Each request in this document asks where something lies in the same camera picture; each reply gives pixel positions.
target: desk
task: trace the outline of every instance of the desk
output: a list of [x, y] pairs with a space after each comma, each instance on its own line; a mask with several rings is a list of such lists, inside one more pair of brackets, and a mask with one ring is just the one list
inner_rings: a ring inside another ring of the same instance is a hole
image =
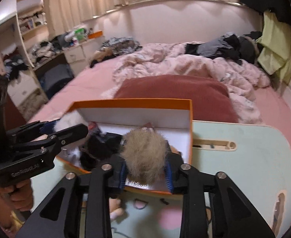
[[[215, 122], [193, 121], [193, 139], [229, 140], [235, 142], [235, 151], [217, 151], [213, 149], [193, 148], [192, 165], [202, 172], [216, 174], [226, 172], [256, 209], [272, 227], [275, 204], [280, 192], [286, 195], [284, 214], [277, 237], [281, 237], [291, 225], [291, 150], [285, 137], [268, 126], [225, 124]], [[71, 169], [55, 159], [55, 168], [32, 178], [35, 207], [45, 198], [58, 181]], [[133, 201], [137, 196], [149, 202], [147, 210], [136, 210]], [[157, 216], [166, 211], [159, 210], [159, 200], [148, 195], [124, 193], [127, 201], [128, 217], [112, 223], [114, 237], [137, 237], [140, 232], [148, 231], [149, 237], [178, 237], [179, 227], [159, 228], [164, 223], [151, 226], [160, 221]], [[170, 214], [180, 216], [180, 201], [171, 201]]]

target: pink blanket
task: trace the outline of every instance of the pink blanket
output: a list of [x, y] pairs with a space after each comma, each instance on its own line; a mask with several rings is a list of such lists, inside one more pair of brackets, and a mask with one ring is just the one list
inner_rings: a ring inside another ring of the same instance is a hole
[[125, 79], [164, 74], [207, 77], [227, 86], [240, 123], [262, 123], [253, 87], [270, 85], [264, 72], [244, 60], [240, 66], [224, 58], [211, 60], [202, 56], [185, 55], [184, 52], [184, 44], [147, 44], [141, 51], [123, 56], [113, 72], [116, 86], [104, 92], [102, 97], [113, 98]]

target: red cushion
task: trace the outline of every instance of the red cushion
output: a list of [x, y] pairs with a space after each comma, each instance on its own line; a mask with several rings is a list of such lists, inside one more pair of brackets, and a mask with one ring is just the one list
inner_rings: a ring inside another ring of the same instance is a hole
[[214, 79], [185, 75], [129, 79], [114, 98], [191, 99], [194, 120], [238, 123], [226, 86]]

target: light green cloth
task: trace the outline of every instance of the light green cloth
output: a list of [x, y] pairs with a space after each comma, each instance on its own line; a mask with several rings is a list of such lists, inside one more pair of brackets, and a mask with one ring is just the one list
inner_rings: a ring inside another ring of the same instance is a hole
[[264, 46], [258, 62], [270, 75], [277, 73], [279, 79], [289, 83], [291, 79], [291, 26], [279, 22], [274, 13], [263, 14], [262, 37], [257, 40]]

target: silver bolt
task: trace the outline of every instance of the silver bolt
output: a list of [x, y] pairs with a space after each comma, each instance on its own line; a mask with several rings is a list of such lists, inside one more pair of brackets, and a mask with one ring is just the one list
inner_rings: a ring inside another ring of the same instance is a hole
[[225, 179], [225, 178], [227, 177], [227, 175], [226, 175], [225, 173], [223, 173], [223, 172], [219, 172], [219, 173], [217, 174], [217, 177], [218, 177], [219, 179]]
[[182, 170], [190, 170], [190, 165], [189, 164], [183, 164], [181, 165]]
[[110, 170], [111, 168], [113, 168], [111, 165], [109, 164], [105, 164], [101, 167], [104, 171]]
[[66, 179], [68, 179], [68, 180], [72, 180], [72, 179], [74, 179], [74, 178], [76, 177], [76, 174], [70, 172], [70, 173], [66, 174], [65, 177], [66, 177]]

